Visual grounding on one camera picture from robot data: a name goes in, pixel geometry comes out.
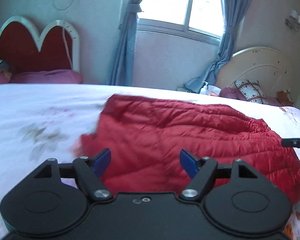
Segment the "red quilted down jacket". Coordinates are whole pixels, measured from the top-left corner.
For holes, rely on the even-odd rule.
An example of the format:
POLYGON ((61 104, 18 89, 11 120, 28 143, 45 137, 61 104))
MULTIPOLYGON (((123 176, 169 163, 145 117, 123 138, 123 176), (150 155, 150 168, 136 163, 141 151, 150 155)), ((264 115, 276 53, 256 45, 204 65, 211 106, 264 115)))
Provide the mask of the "red quilted down jacket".
POLYGON ((189 177, 180 151, 230 164, 241 158, 300 200, 300 160, 261 119, 227 105, 197 105, 176 100, 112 95, 101 112, 95 133, 79 139, 77 156, 93 157, 111 150, 102 176, 112 193, 180 193, 189 177))

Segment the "patterned square cushion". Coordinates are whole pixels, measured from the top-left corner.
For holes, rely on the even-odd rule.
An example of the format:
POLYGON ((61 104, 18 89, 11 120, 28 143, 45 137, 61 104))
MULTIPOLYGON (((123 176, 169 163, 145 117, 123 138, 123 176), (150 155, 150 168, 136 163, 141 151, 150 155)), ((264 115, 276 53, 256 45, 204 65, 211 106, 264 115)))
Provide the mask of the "patterned square cushion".
POLYGON ((267 105, 268 101, 266 95, 260 87, 257 80, 236 80, 234 81, 235 87, 249 102, 255 102, 267 105))

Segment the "cream round headboard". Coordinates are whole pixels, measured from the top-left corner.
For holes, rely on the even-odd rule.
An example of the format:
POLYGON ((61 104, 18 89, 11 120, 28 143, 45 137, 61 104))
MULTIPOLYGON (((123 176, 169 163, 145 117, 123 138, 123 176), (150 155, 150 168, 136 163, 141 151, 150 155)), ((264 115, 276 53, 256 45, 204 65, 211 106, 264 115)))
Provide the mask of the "cream round headboard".
POLYGON ((236 80, 257 80, 266 96, 289 90, 293 84, 292 65, 279 51, 268 47, 252 47, 234 53, 219 71, 216 86, 234 87, 236 80))

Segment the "white floral bed sheet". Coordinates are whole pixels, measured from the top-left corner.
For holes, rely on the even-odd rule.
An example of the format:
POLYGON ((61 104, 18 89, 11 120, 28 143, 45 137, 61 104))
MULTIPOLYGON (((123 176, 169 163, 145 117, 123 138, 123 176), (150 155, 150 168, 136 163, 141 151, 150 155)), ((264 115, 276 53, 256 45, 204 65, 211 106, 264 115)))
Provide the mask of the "white floral bed sheet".
MULTIPOLYGON (((0 202, 48 158, 74 159, 78 138, 95 131, 99 114, 113 94, 224 104, 262 119, 283 138, 300 138, 300 109, 275 107, 186 92, 105 85, 0 85, 0 202)), ((0 239, 7 234, 0 215, 0 239)))

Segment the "white pump bottle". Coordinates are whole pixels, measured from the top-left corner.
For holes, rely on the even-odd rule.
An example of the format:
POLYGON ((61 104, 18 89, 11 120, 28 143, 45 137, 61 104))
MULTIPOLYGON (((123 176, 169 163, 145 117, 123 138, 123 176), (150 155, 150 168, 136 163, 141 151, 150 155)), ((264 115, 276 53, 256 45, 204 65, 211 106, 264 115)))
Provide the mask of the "white pump bottle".
POLYGON ((206 81, 203 82, 203 86, 200 89, 200 94, 203 94, 203 95, 209 94, 209 83, 208 82, 206 82, 206 81))

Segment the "white tissue box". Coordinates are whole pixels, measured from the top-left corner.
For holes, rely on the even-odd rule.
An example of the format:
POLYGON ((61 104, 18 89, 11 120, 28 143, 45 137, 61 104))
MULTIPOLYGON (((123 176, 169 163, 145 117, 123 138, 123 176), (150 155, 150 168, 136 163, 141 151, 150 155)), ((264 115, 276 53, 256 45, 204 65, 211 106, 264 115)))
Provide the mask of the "white tissue box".
POLYGON ((210 96, 219 96, 221 92, 221 88, 213 86, 213 85, 208 85, 208 95, 210 96))

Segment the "purple pillow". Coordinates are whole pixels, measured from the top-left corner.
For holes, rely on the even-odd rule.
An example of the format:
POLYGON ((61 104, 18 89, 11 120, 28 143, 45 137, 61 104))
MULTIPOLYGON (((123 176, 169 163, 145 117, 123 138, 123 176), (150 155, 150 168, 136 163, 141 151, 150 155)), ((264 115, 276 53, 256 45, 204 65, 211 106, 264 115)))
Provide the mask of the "purple pillow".
POLYGON ((10 83, 56 83, 56 84, 82 84, 83 77, 76 71, 69 69, 57 69, 42 72, 25 72, 13 74, 10 83))

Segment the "grey-blue left curtain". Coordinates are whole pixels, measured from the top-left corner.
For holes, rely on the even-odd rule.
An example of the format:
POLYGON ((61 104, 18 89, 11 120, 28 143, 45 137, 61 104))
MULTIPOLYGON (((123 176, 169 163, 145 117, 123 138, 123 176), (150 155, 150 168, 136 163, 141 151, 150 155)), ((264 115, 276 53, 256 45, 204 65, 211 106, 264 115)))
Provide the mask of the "grey-blue left curtain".
POLYGON ((117 48, 114 65, 108 79, 109 85, 131 86, 133 81, 133 68, 135 59, 136 36, 138 29, 138 13, 142 12, 142 0, 128 0, 123 22, 121 36, 117 48))

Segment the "grey-blue curtain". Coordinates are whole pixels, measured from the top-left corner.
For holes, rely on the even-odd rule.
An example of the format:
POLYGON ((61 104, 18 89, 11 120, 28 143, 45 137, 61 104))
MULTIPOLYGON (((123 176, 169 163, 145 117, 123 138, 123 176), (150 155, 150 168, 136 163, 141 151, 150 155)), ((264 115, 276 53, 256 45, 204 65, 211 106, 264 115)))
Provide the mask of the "grey-blue curtain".
POLYGON ((241 21, 245 17, 252 0, 221 0, 223 11, 223 33, 215 61, 200 76, 184 83, 184 88, 199 93, 204 83, 215 85, 220 70, 231 60, 241 21))
POLYGON ((128 0, 123 22, 121 36, 117 48, 114 65, 108 79, 109 85, 131 86, 133 81, 133 68, 135 59, 136 36, 138 29, 138 13, 142 12, 142 0, 128 0))

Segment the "red heart-shaped headboard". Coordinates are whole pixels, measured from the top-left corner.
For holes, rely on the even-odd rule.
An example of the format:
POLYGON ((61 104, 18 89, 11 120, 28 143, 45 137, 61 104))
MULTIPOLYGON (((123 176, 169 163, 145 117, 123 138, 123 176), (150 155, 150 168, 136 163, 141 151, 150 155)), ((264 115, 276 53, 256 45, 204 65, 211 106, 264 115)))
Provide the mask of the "red heart-shaped headboard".
POLYGON ((65 20, 52 21, 39 31, 29 19, 12 16, 0 28, 0 59, 18 73, 54 69, 80 72, 79 34, 65 20))

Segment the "grey-blue right curtain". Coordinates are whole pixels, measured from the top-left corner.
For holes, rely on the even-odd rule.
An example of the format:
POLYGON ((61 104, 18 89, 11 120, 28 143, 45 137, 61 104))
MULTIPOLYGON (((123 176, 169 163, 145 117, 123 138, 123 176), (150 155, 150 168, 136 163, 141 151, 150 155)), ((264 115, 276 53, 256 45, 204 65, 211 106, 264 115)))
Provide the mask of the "grey-blue right curtain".
POLYGON ((231 60, 241 21, 245 17, 252 0, 221 0, 223 11, 223 33, 215 61, 200 76, 184 83, 184 88, 199 93, 204 83, 215 85, 220 70, 231 60))

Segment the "bright window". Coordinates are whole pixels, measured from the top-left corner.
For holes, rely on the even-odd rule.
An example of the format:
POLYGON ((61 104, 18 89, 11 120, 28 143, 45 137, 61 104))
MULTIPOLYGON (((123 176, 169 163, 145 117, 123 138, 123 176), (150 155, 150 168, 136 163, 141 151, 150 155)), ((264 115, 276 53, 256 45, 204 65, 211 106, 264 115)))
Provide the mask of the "bright window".
POLYGON ((221 0, 142 0, 138 17, 147 29, 178 35, 209 35, 224 31, 221 0))

